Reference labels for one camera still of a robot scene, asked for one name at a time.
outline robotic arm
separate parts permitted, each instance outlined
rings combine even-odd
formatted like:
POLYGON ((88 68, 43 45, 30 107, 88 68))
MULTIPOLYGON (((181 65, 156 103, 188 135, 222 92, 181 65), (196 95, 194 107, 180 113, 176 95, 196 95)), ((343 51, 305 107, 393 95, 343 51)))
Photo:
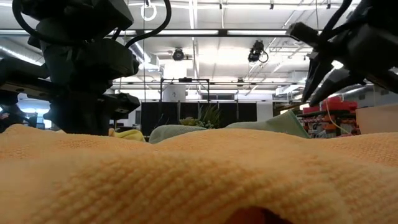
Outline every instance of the robotic arm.
POLYGON ((287 32, 313 47, 303 102, 328 74, 310 106, 347 86, 365 85, 365 80, 398 93, 398 75, 390 71, 398 66, 398 2, 362 0, 346 23, 334 28, 350 4, 351 0, 343 1, 320 35, 301 22, 292 24, 287 32), (334 61, 344 67, 333 68, 334 61))
POLYGON ((165 5, 167 16, 161 26, 123 46, 116 38, 134 22, 123 0, 14 0, 14 16, 30 34, 28 43, 43 51, 45 64, 40 67, 12 57, 2 59, 0 105, 14 105, 18 94, 26 93, 49 101, 45 118, 65 132, 107 135, 110 119, 121 119, 140 103, 124 93, 103 93, 112 80, 138 72, 139 62, 129 47, 167 26, 170 1, 165 0, 165 5), (36 29, 21 13, 39 21, 36 29), (112 39, 105 38, 116 28, 112 39))

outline yellow fabric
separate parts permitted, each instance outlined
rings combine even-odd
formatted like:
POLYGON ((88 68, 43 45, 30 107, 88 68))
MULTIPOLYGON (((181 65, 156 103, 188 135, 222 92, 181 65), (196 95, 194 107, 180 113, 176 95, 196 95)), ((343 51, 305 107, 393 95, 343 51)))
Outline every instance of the yellow fabric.
POLYGON ((17 125, 0 134, 0 223, 237 223, 251 207, 398 223, 397 154, 398 133, 220 129, 149 144, 17 125))
POLYGON ((116 131, 114 131, 113 128, 110 128, 108 135, 112 136, 112 137, 117 137, 117 138, 145 142, 144 135, 142 135, 142 133, 138 130, 128 130, 128 131, 123 131, 121 133, 117 133, 116 131))

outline ceiling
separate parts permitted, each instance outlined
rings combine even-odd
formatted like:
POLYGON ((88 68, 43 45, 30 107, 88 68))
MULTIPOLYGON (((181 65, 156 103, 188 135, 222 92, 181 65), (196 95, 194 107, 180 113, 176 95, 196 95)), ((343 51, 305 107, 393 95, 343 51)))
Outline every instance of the ceiling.
MULTIPOLYGON (((135 23, 130 29, 155 29, 165 18, 163 1, 152 0, 156 6, 157 15, 151 21, 145 21, 141 16, 141 5, 144 1, 125 1, 129 5, 135 23)), ((308 26, 322 30, 329 18, 337 10, 342 0, 330 0, 331 9, 326 9, 327 0, 318 0, 318 10, 315 9, 316 0, 274 0, 274 9, 270 10, 270 1, 261 0, 171 0, 172 19, 167 29, 286 29, 294 22, 304 22, 308 26)), ((340 19, 338 24, 346 20, 347 15, 353 10, 359 0, 353 0, 350 10, 340 19)), ((0 0, 1 29, 21 29, 12 15, 10 0, 0 0)), ((152 9, 146 9, 150 16, 152 9)), ((27 22, 34 27, 36 21, 25 17, 27 22)), ((25 51, 18 50, 20 55, 34 57, 35 61, 43 61, 40 50, 27 45, 28 37, 3 36, 4 45, 9 44, 10 50, 23 47, 25 51)), ((140 41, 139 45, 145 53, 159 57, 160 65, 171 62, 171 52, 175 48, 182 48, 187 55, 193 55, 193 46, 196 46, 196 63, 198 78, 209 78, 213 82, 236 82, 244 78, 246 82, 292 82, 293 72, 306 74, 309 60, 304 60, 305 55, 311 51, 306 45, 300 45, 290 38, 285 37, 151 37, 140 41), (249 49, 255 40, 262 40, 269 53, 269 61, 265 64, 248 63, 249 49)), ((183 61, 187 67, 187 76, 195 77, 193 61, 183 61)), ((159 72, 140 70, 136 77, 123 78, 122 81, 141 82, 159 81, 159 72)), ((134 85, 134 88, 147 88, 145 85, 134 85)), ((227 86, 219 88, 237 88, 227 86)), ((275 86, 259 86, 261 89, 275 89, 275 86)))

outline green cloth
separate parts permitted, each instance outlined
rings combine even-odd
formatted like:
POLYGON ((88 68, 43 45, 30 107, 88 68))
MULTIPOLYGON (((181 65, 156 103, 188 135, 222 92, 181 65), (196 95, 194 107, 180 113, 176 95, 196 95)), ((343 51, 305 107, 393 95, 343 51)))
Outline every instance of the green cloth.
MULTIPOLYGON (((309 138, 307 132, 301 126, 293 111, 273 117, 267 121, 257 122, 238 122, 230 124, 225 128, 243 128, 262 131, 274 131, 279 133, 291 134, 294 136, 309 138)), ((150 134, 149 143, 155 144, 174 136, 189 133, 192 131, 206 130, 202 127, 184 126, 184 125, 163 125, 154 129, 150 134)))

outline light green cloth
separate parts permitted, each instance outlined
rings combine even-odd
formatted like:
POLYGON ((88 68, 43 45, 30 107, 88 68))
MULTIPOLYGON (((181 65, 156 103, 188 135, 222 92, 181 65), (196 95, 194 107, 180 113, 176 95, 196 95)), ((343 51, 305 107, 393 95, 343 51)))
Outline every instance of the light green cloth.
MULTIPOLYGON (((238 122, 230 124, 225 128, 243 128, 263 131, 275 131, 279 133, 291 134, 294 136, 309 138, 307 132, 301 126, 293 111, 278 115, 267 121, 258 122, 238 122)), ((159 126, 150 134, 149 143, 155 144, 180 134, 192 131, 206 130, 202 127, 184 126, 184 125, 163 125, 159 126)))

